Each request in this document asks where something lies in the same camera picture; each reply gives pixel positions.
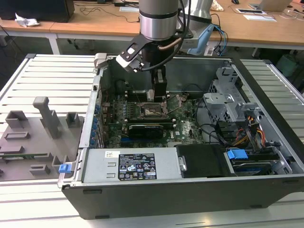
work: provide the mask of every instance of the wooden desk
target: wooden desk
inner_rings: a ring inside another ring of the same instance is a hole
[[[304,21],[284,19],[280,17],[281,12],[273,12],[277,22],[269,21],[253,21],[247,20],[242,14],[236,14],[232,8],[247,8],[248,3],[259,2],[259,0],[239,0],[239,5],[234,5],[230,0],[218,0],[223,6],[223,12],[211,11],[217,13],[221,20],[221,26],[229,35],[228,46],[235,47],[253,47],[253,48],[277,48],[277,49],[304,49]],[[92,4],[93,2],[79,2],[78,5]],[[292,5],[302,11],[303,8],[295,3]],[[130,41],[139,33],[139,23],[128,23],[129,21],[137,21],[138,13],[120,12],[119,7],[114,5],[85,6],[87,9],[97,7],[94,12],[84,15],[80,9],[82,6],[75,5],[75,12],[69,23],[41,22],[40,26],[24,28],[19,26],[15,21],[3,21],[4,28],[12,36],[28,36],[28,37],[44,37],[48,38],[54,54],[60,54],[57,44],[58,38],[76,38],[88,40],[120,40]],[[216,16],[212,16],[212,21],[218,24]],[[217,32],[213,32],[209,47],[217,45],[220,36]]]
[[[269,16],[273,15],[277,22],[247,20],[243,14],[235,13],[236,8],[250,9],[248,3],[259,3],[260,1],[239,0],[239,2],[239,5],[235,5],[230,0],[218,0],[224,11],[211,11],[211,13],[219,15],[221,27],[229,36],[228,45],[255,48],[266,48],[267,46],[282,49],[298,49],[301,48],[300,46],[302,46],[301,49],[304,48],[304,21],[284,19],[280,17],[281,12],[269,13]],[[295,3],[292,5],[302,12],[301,6]],[[212,16],[212,22],[218,24],[216,15]],[[219,33],[214,31],[210,41],[219,41],[219,39]]]
[[[89,13],[80,9],[93,9],[94,12]],[[69,23],[54,23],[50,31],[52,33],[69,33],[69,34],[89,34],[89,35],[107,35],[107,36],[130,36],[134,37],[139,34],[139,23],[129,23],[126,21],[138,21],[139,13],[137,12],[120,12],[119,7],[109,6],[77,6]]]

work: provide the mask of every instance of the gray plastic part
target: gray plastic part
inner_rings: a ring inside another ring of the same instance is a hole
[[[46,164],[31,165],[29,171],[32,175],[43,175],[43,174],[49,175],[51,172],[51,170],[48,168]]]
[[[48,162],[53,160],[53,155],[51,153],[47,153],[46,155],[34,156],[34,159],[39,162]]]
[[[35,58],[36,54],[27,54],[25,58]]]
[[[0,168],[5,175],[0,177],[0,181],[21,181],[21,180],[41,180],[41,179],[57,179],[59,177],[56,168],[52,167],[53,158],[55,156],[62,162],[67,160],[74,161],[76,159],[81,129],[84,118],[80,119],[80,127],[68,128],[66,117],[59,117],[58,129],[60,138],[52,139],[49,131],[43,127],[40,117],[29,117],[27,121],[22,121],[23,128],[11,129],[7,127],[0,139],[0,147],[8,148],[14,146],[23,146],[24,152],[13,158],[5,158],[0,155]],[[4,136],[8,133],[28,132],[30,138],[6,140]],[[50,169],[47,175],[32,175],[29,172],[31,165],[46,164]]]
[[[3,146],[0,148],[0,153],[3,154],[14,154],[14,153],[23,153],[24,148],[23,146]]]
[[[49,133],[51,134],[53,139],[56,139],[59,137],[59,130],[57,128],[57,122],[56,118],[58,119],[57,115],[52,116],[52,112],[48,108],[49,99],[46,96],[38,96],[35,98],[33,102],[33,106],[37,108],[43,118],[43,122],[45,126],[47,127]]]
[[[66,123],[69,128],[79,127],[80,121],[79,121],[78,113],[67,113],[66,114]]]
[[[0,164],[6,164],[6,163],[8,163],[8,161],[0,157]]]
[[[22,121],[27,118],[23,111],[10,111],[5,120],[11,128],[22,128]]]
[[[58,116],[57,116],[56,111],[55,111],[55,110],[51,110],[51,114],[52,114],[52,117],[53,117],[54,124],[55,124],[56,126],[58,126],[58,124],[59,124],[59,119],[58,119]],[[43,119],[40,119],[40,121],[41,121],[43,127],[46,127],[46,125],[45,125]]]
[[[16,132],[16,133],[7,133],[4,135],[6,140],[14,139],[28,139],[30,137],[28,132]]]
[[[70,162],[70,160],[69,160],[69,158],[68,158],[67,155],[65,156],[65,158],[64,158],[64,160],[63,160],[63,163],[66,163],[66,162]]]
[[[56,170],[57,173],[59,173],[59,166],[62,163],[60,162],[59,158],[57,156],[54,156],[53,162],[52,162],[52,167]]]

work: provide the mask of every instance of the paper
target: paper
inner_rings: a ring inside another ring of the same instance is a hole
[[[267,16],[253,16],[253,15],[243,15],[247,20],[263,20],[263,21],[276,21],[272,17]]]
[[[17,13],[15,13],[15,15],[16,15],[15,21],[23,27],[39,25],[39,23],[37,22],[36,19],[23,18],[23,17],[18,16]]]

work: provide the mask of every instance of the warning label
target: warning label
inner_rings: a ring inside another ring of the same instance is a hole
[[[157,179],[154,153],[120,154],[118,169],[121,181]]]

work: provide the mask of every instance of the blue tab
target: blue tab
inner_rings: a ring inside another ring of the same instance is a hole
[[[229,159],[247,159],[248,155],[243,149],[231,149],[227,152]]]
[[[71,164],[62,164],[59,166],[59,173],[71,173],[72,165]]]

